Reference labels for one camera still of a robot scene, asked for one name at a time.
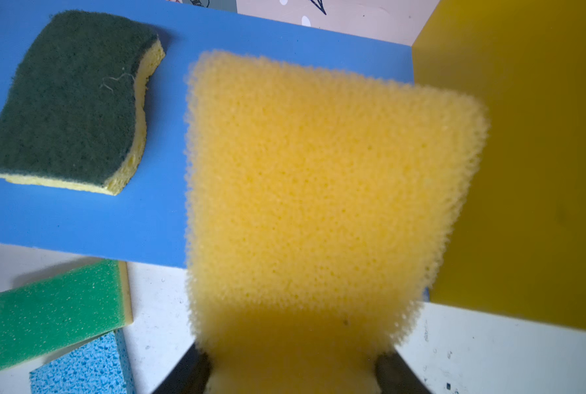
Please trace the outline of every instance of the foam texture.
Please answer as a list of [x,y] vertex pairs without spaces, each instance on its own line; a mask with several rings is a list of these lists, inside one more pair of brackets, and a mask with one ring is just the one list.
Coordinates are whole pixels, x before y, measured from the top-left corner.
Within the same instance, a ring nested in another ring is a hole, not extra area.
[[126,263],[102,260],[0,293],[0,370],[131,324]]
[[30,372],[32,394],[135,394],[122,330]]
[[486,140],[448,90],[215,52],[188,97],[188,292],[212,393],[371,393]]
[[163,57],[142,23],[55,15],[18,66],[0,113],[0,178],[119,193],[144,152],[144,91]]

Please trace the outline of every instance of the blue surface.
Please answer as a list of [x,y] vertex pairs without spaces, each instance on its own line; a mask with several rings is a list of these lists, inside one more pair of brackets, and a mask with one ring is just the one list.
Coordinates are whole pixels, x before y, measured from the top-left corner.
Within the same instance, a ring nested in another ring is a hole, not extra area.
[[414,79],[410,47],[368,38],[163,0],[0,0],[0,111],[15,68],[50,15],[72,9],[122,15],[160,33],[166,58],[148,83],[144,157],[116,197],[0,179],[0,243],[185,267],[184,77],[203,51]]
[[135,394],[122,330],[30,372],[32,394]]

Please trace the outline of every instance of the squeezed sponge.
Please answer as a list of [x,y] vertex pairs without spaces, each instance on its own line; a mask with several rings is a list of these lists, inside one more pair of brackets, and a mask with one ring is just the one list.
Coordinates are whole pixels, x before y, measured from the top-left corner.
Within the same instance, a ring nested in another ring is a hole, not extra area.
[[135,394],[122,330],[115,330],[30,372],[32,394]]
[[0,113],[0,178],[115,195],[146,143],[144,95],[164,57],[141,23],[53,17],[18,66]]
[[131,324],[126,263],[102,260],[0,293],[0,370]]
[[189,84],[188,292],[211,392],[376,392],[478,168],[485,108],[223,52]]

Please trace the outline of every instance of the yellow panel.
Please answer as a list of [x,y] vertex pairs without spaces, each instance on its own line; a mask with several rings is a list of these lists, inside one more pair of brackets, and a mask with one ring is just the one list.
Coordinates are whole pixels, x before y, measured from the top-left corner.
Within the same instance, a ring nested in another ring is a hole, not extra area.
[[586,2],[442,0],[413,57],[492,118],[432,301],[586,329]]

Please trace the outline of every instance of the blue panel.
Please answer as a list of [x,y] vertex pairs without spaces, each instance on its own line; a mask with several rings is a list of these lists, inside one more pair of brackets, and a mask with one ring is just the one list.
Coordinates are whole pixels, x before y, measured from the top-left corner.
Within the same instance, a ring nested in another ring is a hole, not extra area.
[[404,45],[163,0],[0,0],[0,110],[15,68],[50,15],[73,9],[122,15],[160,33],[167,54],[148,83],[144,157],[116,197],[0,179],[0,243],[184,267],[184,77],[203,51],[413,82]]

